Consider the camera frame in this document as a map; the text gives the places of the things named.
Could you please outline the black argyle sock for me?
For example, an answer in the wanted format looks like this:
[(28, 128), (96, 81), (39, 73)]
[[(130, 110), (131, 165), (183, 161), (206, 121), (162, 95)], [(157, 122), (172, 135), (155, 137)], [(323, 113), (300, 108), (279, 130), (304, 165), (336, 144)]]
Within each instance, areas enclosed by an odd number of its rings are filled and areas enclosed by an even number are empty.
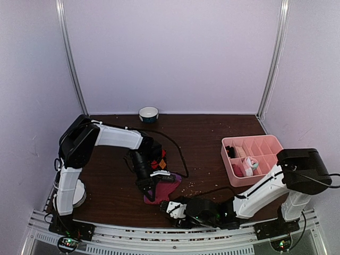
[(167, 170), (167, 159), (166, 150), (156, 152), (149, 161), (151, 169), (154, 171), (166, 171)]

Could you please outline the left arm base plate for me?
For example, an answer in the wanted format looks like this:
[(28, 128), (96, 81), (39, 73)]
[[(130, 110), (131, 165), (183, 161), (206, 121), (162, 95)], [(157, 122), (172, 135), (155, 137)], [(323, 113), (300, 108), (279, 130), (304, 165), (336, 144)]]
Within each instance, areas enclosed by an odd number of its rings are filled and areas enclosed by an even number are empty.
[(95, 225), (82, 222), (72, 222), (67, 226), (60, 221), (52, 222), (48, 230), (62, 236), (71, 237), (76, 240), (91, 241)]

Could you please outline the maroon purple orange sock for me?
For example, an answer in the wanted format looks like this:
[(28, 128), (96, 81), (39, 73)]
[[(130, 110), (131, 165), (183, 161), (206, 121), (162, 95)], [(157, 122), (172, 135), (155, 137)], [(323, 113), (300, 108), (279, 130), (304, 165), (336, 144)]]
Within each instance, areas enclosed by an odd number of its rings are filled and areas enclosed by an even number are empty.
[(160, 181), (156, 185), (156, 196), (154, 201), (150, 201), (146, 196), (143, 197), (143, 201), (147, 205), (159, 205), (162, 201), (169, 201), (169, 195), (172, 194), (181, 184), (182, 177), (178, 174), (172, 173), (174, 182)]

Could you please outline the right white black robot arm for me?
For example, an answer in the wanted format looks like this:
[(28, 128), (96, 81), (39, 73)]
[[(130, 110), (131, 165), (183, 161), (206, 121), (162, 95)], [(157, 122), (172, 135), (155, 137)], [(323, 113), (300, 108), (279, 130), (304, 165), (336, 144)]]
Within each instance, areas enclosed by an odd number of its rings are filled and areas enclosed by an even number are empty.
[(237, 229), (260, 209), (287, 194), (273, 221), (276, 234), (284, 234), (296, 222), (311, 197), (333, 189), (332, 176), (315, 148), (283, 149), (268, 174), (246, 191), (225, 202), (198, 196), (163, 200), (160, 211), (174, 219), (179, 228), (212, 227)]

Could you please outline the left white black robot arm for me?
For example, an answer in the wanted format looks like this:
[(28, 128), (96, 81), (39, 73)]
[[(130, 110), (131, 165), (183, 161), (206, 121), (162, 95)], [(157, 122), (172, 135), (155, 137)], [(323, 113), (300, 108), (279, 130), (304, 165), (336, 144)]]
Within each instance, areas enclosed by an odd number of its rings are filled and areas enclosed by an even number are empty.
[(176, 181), (167, 170), (165, 150), (142, 130), (113, 127), (79, 115), (59, 140), (59, 183), (54, 207), (60, 215), (56, 228), (65, 236), (73, 235), (76, 223), (67, 216), (73, 213), (73, 198), (82, 169), (90, 161), (96, 146), (128, 148), (137, 176), (136, 185), (149, 201), (156, 199), (158, 183)]

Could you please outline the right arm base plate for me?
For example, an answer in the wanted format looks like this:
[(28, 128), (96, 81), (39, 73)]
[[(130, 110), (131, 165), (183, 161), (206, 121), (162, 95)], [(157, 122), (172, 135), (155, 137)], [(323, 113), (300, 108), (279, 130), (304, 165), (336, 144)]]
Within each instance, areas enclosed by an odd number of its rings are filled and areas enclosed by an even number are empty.
[(257, 240), (272, 239), (300, 229), (299, 222), (279, 222), (278, 219), (257, 223), (253, 226)]

